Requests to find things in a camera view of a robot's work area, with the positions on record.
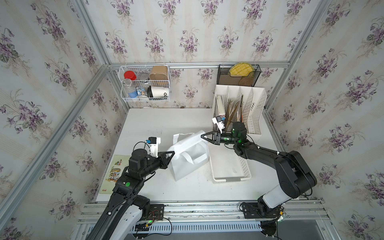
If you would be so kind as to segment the white insulated delivery bag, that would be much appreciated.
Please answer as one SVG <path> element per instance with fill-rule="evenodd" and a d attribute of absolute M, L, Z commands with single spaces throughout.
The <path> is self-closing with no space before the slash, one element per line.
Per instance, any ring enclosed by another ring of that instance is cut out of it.
<path fill-rule="evenodd" d="M 205 131 L 200 130 L 196 133 L 175 134 L 173 136 L 173 145 L 168 151 L 175 152 L 170 162 L 175 181 L 181 180 L 208 163 L 210 159 L 209 148 L 201 138 L 201 135 L 205 133 Z"/>

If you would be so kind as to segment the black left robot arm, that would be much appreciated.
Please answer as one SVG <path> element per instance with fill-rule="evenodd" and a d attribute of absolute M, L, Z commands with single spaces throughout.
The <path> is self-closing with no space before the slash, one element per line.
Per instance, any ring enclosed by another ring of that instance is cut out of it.
<path fill-rule="evenodd" d="M 166 169 L 174 155 L 174 151 L 160 152 L 155 158 L 145 149 L 134 150 L 129 165 L 116 182 L 107 207 L 87 239 L 125 239 L 141 219 L 143 212 L 148 214 L 150 200 L 139 195 L 146 177 L 158 169 Z"/>

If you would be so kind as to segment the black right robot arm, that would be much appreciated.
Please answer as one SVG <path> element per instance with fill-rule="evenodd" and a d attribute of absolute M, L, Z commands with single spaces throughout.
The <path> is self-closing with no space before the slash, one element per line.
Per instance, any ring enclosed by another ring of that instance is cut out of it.
<path fill-rule="evenodd" d="M 232 145 L 239 157 L 253 160 L 274 169 L 279 185 L 257 200 L 257 209 L 261 213 L 276 210 L 283 203 L 305 195 L 312 191 L 318 183 L 316 176 L 297 151 L 273 151 L 248 140 L 244 123 L 233 123 L 228 133 L 211 131 L 201 135 L 201 138 L 214 145 Z"/>

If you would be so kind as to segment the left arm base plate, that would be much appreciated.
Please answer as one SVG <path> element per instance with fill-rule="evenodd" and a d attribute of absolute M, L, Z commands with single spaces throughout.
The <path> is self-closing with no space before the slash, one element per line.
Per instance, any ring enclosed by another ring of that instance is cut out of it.
<path fill-rule="evenodd" d="M 164 218 L 164 204 L 149 204 L 142 209 L 140 221 L 160 221 Z"/>

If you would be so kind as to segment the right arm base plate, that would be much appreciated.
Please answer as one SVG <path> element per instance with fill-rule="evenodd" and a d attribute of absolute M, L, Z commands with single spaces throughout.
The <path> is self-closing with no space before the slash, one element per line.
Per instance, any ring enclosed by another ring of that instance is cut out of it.
<path fill-rule="evenodd" d="M 279 218 L 284 211 L 282 206 L 269 209 L 262 203 L 258 202 L 242 202 L 239 210 L 243 213 L 245 219 L 276 219 Z"/>

